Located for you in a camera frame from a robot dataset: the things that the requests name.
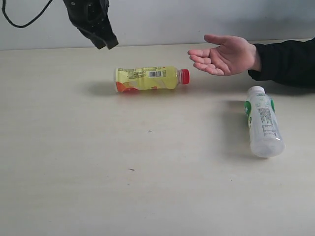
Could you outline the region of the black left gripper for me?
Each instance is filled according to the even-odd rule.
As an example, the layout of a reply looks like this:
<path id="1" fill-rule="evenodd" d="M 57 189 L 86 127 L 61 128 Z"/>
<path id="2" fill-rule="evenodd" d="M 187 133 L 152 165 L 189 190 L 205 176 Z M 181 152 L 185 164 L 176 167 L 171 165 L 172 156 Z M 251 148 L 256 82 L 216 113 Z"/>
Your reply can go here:
<path id="1" fill-rule="evenodd" d="M 71 23 L 92 44 L 102 49 L 118 46 L 108 18 L 108 0 L 63 0 Z"/>

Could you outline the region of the person's open bare hand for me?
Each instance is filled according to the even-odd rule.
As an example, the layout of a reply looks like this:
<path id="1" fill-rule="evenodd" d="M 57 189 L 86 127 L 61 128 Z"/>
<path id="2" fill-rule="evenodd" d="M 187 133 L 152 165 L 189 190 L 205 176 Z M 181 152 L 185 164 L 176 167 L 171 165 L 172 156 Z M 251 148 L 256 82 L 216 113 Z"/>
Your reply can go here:
<path id="1" fill-rule="evenodd" d="M 247 70 L 261 71 L 261 59 L 255 45 L 237 36 L 204 36 L 206 42 L 217 47 L 204 50 L 189 50 L 193 66 L 216 76 L 231 76 Z"/>

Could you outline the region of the black sleeved forearm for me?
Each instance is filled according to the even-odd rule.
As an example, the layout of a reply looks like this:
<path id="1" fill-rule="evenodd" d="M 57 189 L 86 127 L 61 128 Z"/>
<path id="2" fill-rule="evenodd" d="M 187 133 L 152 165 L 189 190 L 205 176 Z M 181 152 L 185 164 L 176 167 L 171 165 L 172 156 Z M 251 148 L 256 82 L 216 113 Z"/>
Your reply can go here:
<path id="1" fill-rule="evenodd" d="M 315 87 L 315 40 L 288 40 L 282 43 L 255 44 L 261 71 L 249 70 L 256 81 L 273 81 L 291 87 Z"/>

